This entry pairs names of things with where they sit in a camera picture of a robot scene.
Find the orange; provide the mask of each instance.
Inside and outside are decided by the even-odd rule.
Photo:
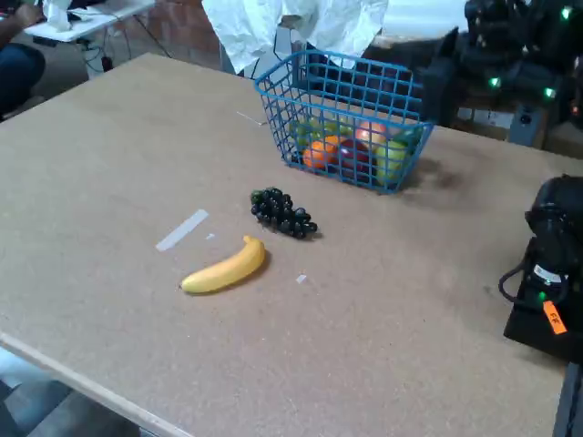
[[[326,164],[336,161],[338,146],[343,140],[342,137],[330,135],[323,141],[313,141],[302,153],[303,163],[309,168],[325,169]]]

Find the tape strip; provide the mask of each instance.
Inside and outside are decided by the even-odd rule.
[[[208,216],[209,213],[207,211],[199,209],[158,243],[156,249],[163,252],[164,250],[173,248],[176,243],[186,237],[189,232],[196,228]]]

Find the brick wall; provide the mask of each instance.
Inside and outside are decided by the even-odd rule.
[[[218,53],[219,39],[212,30],[202,9],[202,0],[158,0],[154,9],[140,17],[162,45],[195,48]],[[128,35],[148,39],[149,36],[135,20],[127,22]]]

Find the grapes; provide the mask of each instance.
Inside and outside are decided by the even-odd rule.
[[[251,214],[259,222],[271,225],[279,232],[305,239],[308,234],[318,230],[312,216],[305,208],[292,209],[292,197],[276,187],[254,190],[251,193]]]

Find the jeans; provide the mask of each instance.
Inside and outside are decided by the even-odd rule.
[[[0,49],[0,116],[25,103],[44,72],[45,58],[38,50],[20,44]]]

